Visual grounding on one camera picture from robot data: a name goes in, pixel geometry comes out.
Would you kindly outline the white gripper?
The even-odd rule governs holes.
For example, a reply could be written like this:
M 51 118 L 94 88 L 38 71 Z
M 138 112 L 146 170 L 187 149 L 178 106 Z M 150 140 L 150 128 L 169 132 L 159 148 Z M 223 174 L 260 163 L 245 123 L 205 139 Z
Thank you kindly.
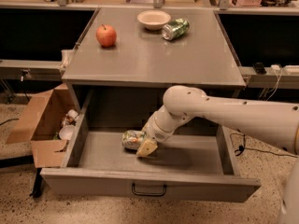
M 139 147 L 136 152 L 138 157 L 147 157 L 157 149 L 157 142 L 164 142 L 173 134 L 163 131 L 153 116 L 148 119 L 142 131 L 147 134 L 147 137 L 139 140 Z

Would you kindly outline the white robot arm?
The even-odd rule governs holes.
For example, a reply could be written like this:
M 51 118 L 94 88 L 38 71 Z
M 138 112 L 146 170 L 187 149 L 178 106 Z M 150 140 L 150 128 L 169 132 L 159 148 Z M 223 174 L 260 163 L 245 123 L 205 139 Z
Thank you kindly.
M 145 124 L 146 136 L 136 154 L 147 157 L 178 127 L 197 117 L 299 153 L 298 104 L 212 97 L 200 89 L 177 85 L 166 90 L 163 106 Z

